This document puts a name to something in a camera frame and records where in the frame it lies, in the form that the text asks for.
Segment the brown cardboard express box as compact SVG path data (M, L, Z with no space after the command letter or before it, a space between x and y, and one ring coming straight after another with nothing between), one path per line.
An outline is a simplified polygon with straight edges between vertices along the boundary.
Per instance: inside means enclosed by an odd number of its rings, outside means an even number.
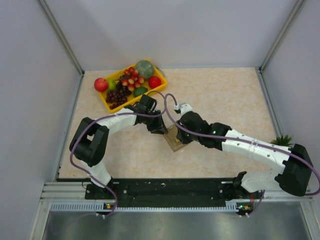
M167 128L167 133L163 135L173 152L177 152L188 145L183 144L177 139L177 133L178 128L175 125L172 125Z

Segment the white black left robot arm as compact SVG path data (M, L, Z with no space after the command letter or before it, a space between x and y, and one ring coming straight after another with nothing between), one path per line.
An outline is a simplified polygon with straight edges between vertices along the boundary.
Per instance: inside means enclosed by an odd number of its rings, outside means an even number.
M163 135L168 132L162 112L157 109L157 101L144 94L133 105L126 105L114 114L93 120L81 120L69 145L70 163L87 173L96 185L96 192L102 198L109 198L114 191L111 175L103 158L108 138L123 129L137 124L145 124L152 134Z

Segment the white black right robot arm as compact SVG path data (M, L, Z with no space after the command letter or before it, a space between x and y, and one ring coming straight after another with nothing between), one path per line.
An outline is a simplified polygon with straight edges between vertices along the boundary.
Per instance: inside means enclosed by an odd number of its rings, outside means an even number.
M306 195L313 164L307 149L300 145L280 146L246 136L228 125L208 124L198 113L188 110L177 121L177 139L183 144L198 142L208 149L239 154L270 167L266 172L241 172L233 183L233 192L245 198L258 190L281 189L288 194Z

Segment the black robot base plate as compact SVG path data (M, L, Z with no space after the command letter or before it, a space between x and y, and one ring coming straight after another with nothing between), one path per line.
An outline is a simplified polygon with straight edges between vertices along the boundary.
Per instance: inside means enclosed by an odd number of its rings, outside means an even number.
M90 183L87 200L118 200L119 208L224 207L227 201L253 201L260 191L249 193L235 178L113 178L107 188Z

